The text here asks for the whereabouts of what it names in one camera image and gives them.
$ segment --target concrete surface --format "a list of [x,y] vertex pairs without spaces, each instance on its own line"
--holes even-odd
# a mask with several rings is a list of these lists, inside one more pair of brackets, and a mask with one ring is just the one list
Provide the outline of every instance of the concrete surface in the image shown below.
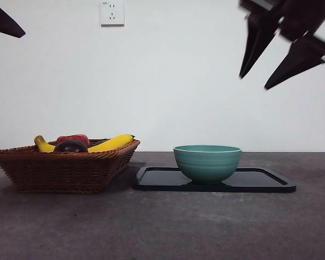
[[325,153],[243,153],[297,183],[294,193],[136,191],[143,166],[173,153],[136,152],[100,194],[19,194],[0,170],[0,259],[323,259]]

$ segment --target wicker basket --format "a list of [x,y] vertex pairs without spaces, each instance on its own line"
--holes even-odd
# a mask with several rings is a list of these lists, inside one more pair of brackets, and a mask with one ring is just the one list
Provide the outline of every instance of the wicker basket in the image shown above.
[[[106,139],[90,139],[95,142]],[[94,153],[42,153],[36,145],[0,150],[0,168],[22,193],[99,193],[121,171],[140,144]]]

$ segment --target red fruit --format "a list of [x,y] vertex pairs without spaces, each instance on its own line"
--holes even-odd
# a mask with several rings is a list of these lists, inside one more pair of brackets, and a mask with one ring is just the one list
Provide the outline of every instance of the red fruit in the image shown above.
[[68,141],[68,140],[81,141],[81,142],[84,142],[84,144],[86,145],[87,148],[90,147],[89,139],[88,139],[88,137],[85,134],[74,134],[74,135],[63,135],[63,136],[60,136],[56,140],[56,144],[59,144],[61,142]]

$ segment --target bowl rim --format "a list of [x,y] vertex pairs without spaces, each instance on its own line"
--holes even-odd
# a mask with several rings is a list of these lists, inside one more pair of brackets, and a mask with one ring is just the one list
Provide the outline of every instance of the bowl rim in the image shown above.
[[[186,146],[217,146],[217,147],[228,147],[228,148],[234,148],[233,151],[192,151],[192,150],[186,150],[182,149],[182,147]],[[242,149],[235,147],[235,146],[227,146],[227,145],[179,145],[173,148],[173,150],[181,151],[181,152],[192,152],[192,153],[234,153],[234,152],[241,152]]]

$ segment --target black tray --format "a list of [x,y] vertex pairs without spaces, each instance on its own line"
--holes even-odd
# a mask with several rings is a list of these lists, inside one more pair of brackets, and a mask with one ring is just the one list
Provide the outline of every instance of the black tray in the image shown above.
[[262,168],[237,168],[220,184],[197,184],[175,167],[143,167],[132,188],[142,191],[294,192],[296,184]]

